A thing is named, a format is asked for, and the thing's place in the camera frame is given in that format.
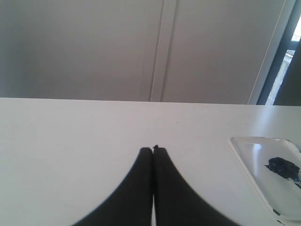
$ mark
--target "black stain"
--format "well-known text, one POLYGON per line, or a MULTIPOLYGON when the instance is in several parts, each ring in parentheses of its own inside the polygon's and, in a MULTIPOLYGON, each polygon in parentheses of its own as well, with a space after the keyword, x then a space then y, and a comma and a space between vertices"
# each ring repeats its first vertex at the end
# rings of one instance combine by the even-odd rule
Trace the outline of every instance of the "black stain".
POLYGON ((301 189, 301 180, 298 175, 300 168, 292 162, 276 157, 270 159, 269 164, 265 166, 284 179, 292 179, 295 182, 295 185, 301 189))
POLYGON ((277 210, 273 209, 273 212, 280 216, 280 213, 277 210))
POLYGON ((282 224, 282 225, 285 225, 285 224, 283 224, 280 220, 277 220, 277 222, 280 223, 280 224, 282 224))

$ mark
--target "plastic tray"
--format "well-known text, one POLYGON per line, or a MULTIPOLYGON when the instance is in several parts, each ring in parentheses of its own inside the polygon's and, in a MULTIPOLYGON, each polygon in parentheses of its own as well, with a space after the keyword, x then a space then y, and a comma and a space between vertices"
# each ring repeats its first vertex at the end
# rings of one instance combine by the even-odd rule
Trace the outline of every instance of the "plastic tray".
POLYGON ((300 150, 289 140, 267 137, 232 137, 229 143, 268 208, 283 219, 301 220, 301 184, 267 167, 278 157, 301 168, 300 150))

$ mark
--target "cabinet door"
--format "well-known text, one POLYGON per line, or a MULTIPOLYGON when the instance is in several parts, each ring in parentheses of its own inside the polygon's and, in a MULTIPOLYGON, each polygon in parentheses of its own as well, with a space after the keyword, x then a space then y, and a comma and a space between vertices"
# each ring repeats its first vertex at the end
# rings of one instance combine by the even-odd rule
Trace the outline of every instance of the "cabinet door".
POLYGON ((149 100, 162 0, 0 2, 0 96, 149 100))
POLYGON ((157 62, 152 100, 248 103, 265 63, 272 62, 268 51, 276 52, 274 38, 280 41, 294 0, 166 2, 176 10, 163 15, 162 26, 169 24, 173 30, 159 43, 170 45, 158 56, 166 56, 167 65, 157 62))

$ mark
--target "white wall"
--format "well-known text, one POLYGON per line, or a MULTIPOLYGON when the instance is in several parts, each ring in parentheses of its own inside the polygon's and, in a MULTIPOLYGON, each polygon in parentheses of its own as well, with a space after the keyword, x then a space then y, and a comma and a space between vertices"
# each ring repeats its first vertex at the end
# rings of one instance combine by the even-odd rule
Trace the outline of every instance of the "white wall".
POLYGON ((256 102, 294 2, 0 0, 0 97, 256 102))

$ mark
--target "white table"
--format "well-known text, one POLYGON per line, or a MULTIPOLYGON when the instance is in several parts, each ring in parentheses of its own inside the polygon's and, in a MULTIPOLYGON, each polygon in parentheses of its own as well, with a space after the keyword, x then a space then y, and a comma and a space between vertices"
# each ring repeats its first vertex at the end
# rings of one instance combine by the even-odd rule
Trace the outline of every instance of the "white table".
POLYGON ((0 225, 75 223, 118 186, 141 147, 158 144, 220 212, 244 226, 280 226, 229 146, 233 136, 301 146, 301 107, 0 98, 0 225))

